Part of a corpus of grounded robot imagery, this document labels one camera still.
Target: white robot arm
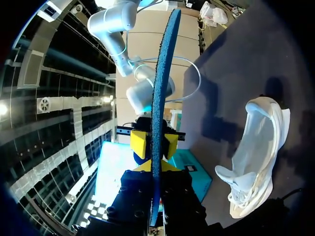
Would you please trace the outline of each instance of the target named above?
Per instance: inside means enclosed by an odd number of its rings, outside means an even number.
[[[149,110],[148,106],[152,103],[155,70],[143,62],[134,62],[129,58],[121,32],[129,31],[134,27],[139,6],[149,6],[156,1],[115,0],[112,6],[109,7],[108,1],[98,0],[96,3],[99,6],[107,4],[106,7],[109,8],[95,13],[88,21],[90,34],[98,38],[105,46],[119,73],[123,77],[133,73],[138,81],[135,86],[130,87],[126,92],[127,98],[137,114]],[[174,82],[169,78],[166,96],[170,96],[174,91]]]

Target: beige wall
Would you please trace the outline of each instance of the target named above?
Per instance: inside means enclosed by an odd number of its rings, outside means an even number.
[[[137,15],[135,27],[129,32],[129,57],[140,56],[142,59],[158,56],[160,43],[171,12],[168,11],[142,11]],[[195,61],[199,57],[198,22],[197,18],[181,15],[181,22],[175,47],[175,56]],[[148,66],[155,68],[156,61],[147,62]],[[173,59],[170,76],[175,83],[175,93],[168,99],[180,98],[184,90],[184,72],[190,66],[189,62]],[[133,75],[122,77],[117,71],[116,98],[117,123],[123,125],[133,122],[136,114],[127,100],[126,90],[136,83]],[[181,109],[179,103],[166,103],[166,108]],[[120,143],[129,143],[129,136],[118,136]]]

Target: white shoe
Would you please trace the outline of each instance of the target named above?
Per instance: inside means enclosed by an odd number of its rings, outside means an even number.
[[[230,214],[242,218],[263,204],[272,192],[272,169],[290,124],[290,110],[282,110],[269,97],[259,97],[246,106],[247,120],[242,140],[232,157],[232,171],[216,166],[217,175],[231,186]]]

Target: sponge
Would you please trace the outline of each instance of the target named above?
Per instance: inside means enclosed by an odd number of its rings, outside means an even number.
[[[151,226],[154,226],[158,217],[158,207],[160,200],[160,176],[161,176],[161,143],[162,143],[162,122],[165,105],[165,95],[168,84],[168,77],[171,69],[174,49],[177,39],[181,11],[173,10],[168,20],[162,43],[159,50],[156,67],[156,77],[153,89],[152,101],[152,124],[151,124],[151,151],[154,195],[152,199]]]

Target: yellow foam block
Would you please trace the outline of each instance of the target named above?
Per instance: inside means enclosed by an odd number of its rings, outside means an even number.
[[[165,134],[166,139],[169,141],[168,154],[165,157],[170,159],[176,152],[178,143],[178,134]]]
[[[162,171],[180,171],[180,169],[177,169],[175,166],[168,164],[166,161],[161,160],[161,166],[162,166]],[[143,163],[141,166],[138,166],[136,169],[133,171],[146,171],[146,172],[151,172],[151,160],[146,161]]]
[[[130,134],[130,147],[141,158],[146,155],[146,132],[132,130]]]

